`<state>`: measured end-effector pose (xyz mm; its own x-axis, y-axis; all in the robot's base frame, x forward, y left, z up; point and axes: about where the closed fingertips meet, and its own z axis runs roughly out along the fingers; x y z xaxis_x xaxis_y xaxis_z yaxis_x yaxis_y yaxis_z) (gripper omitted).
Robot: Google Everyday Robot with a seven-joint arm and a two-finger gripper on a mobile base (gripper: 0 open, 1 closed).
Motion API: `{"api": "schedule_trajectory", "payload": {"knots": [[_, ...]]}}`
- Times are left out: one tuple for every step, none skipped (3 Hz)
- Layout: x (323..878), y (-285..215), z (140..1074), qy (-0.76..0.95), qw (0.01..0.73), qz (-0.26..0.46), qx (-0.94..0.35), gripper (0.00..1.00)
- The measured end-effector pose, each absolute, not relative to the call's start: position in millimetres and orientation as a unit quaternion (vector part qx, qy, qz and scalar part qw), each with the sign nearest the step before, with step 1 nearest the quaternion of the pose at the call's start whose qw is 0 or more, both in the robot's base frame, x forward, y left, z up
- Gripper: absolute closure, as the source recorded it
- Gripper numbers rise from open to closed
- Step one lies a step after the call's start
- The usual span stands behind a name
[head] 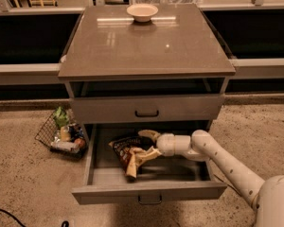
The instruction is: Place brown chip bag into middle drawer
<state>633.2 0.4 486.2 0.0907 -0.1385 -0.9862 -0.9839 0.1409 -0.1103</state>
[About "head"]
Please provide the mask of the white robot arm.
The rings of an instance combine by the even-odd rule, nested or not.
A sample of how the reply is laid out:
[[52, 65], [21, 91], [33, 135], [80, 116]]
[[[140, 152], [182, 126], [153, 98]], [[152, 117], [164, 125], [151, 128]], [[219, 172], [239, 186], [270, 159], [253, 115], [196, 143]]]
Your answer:
[[153, 130], [138, 134], [150, 138], [164, 156], [211, 159], [256, 212], [254, 227], [284, 227], [284, 175], [263, 180], [203, 130], [196, 130], [191, 136]]

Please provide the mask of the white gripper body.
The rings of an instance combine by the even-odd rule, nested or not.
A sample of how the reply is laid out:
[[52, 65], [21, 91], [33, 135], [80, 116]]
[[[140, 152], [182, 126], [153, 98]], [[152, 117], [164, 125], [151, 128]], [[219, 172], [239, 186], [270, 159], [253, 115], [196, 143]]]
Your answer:
[[161, 134], [156, 140], [156, 146], [166, 157], [184, 155], [191, 150], [191, 137], [172, 133]]

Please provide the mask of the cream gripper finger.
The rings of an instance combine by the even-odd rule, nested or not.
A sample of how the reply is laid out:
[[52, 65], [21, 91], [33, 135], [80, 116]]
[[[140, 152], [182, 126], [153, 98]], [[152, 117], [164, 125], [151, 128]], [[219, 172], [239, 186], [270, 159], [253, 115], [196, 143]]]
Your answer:
[[141, 130], [138, 132], [138, 135], [143, 137], [148, 137], [152, 140], [152, 142], [155, 142], [160, 136], [160, 133], [154, 130]]

